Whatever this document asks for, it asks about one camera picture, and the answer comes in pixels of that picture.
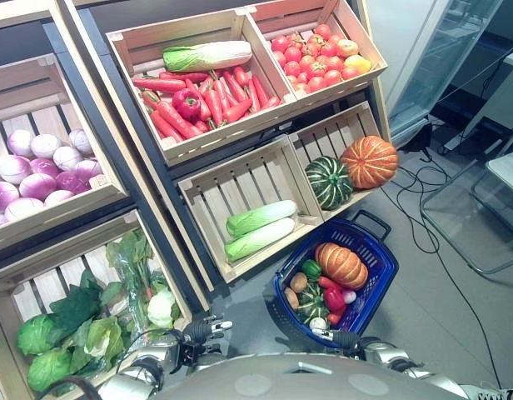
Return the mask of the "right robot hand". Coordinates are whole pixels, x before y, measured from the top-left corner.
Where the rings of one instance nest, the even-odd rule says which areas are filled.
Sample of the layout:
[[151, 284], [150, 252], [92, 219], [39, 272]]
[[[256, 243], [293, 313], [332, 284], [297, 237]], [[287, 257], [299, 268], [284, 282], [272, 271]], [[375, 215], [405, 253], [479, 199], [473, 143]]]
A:
[[314, 327], [311, 332], [329, 348], [337, 348], [346, 356], [357, 357], [361, 352], [361, 337], [349, 331], [326, 330]]

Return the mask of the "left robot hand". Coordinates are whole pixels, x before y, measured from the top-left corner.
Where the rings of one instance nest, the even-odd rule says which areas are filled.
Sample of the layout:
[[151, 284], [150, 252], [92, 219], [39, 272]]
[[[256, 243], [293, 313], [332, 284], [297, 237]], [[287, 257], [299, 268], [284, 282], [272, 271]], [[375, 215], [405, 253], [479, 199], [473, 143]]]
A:
[[202, 345], [205, 353], [221, 353], [220, 339], [225, 337], [225, 332], [233, 328], [233, 322], [224, 320], [223, 316], [215, 314], [195, 320], [189, 323], [183, 330], [186, 338]]

